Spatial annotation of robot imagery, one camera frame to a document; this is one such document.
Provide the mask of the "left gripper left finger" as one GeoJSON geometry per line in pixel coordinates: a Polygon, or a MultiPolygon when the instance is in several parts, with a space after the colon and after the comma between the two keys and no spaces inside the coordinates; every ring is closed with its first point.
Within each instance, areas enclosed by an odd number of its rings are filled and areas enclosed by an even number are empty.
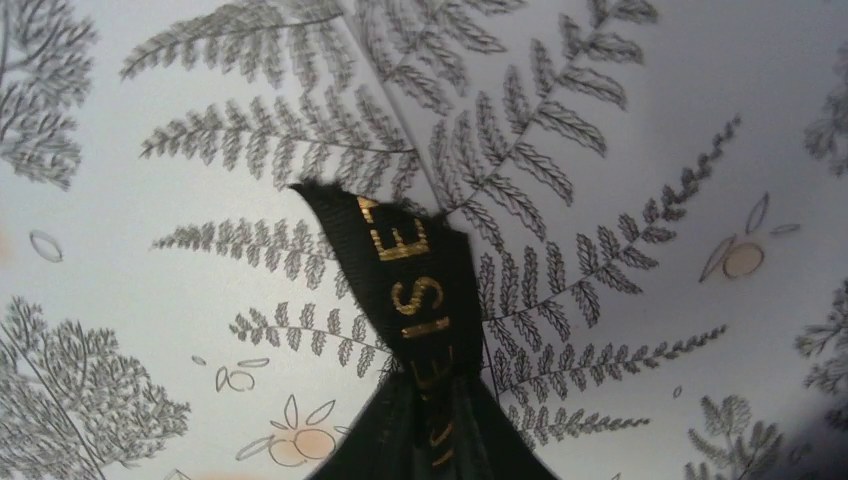
{"type": "Polygon", "coordinates": [[[385,380],[345,439],[310,475],[312,480],[419,479],[415,452],[415,389],[401,374],[385,380]]]}

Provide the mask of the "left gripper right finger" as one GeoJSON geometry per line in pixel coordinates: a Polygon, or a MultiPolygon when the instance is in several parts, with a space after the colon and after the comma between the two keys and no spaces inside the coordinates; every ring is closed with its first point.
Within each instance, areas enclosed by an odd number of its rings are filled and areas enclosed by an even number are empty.
{"type": "Polygon", "coordinates": [[[457,469],[460,479],[554,480],[477,378],[457,381],[457,469]]]}

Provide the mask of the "black gold-lettered ribbon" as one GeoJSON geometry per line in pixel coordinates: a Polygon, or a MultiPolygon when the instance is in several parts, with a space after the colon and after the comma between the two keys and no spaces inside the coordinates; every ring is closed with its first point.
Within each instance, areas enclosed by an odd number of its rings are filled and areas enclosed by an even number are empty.
{"type": "Polygon", "coordinates": [[[318,219],[359,307],[398,362],[390,375],[413,384],[419,479],[460,479],[457,381],[469,368],[456,344],[457,304],[445,269],[456,237],[335,185],[300,183],[296,191],[318,219]]]}

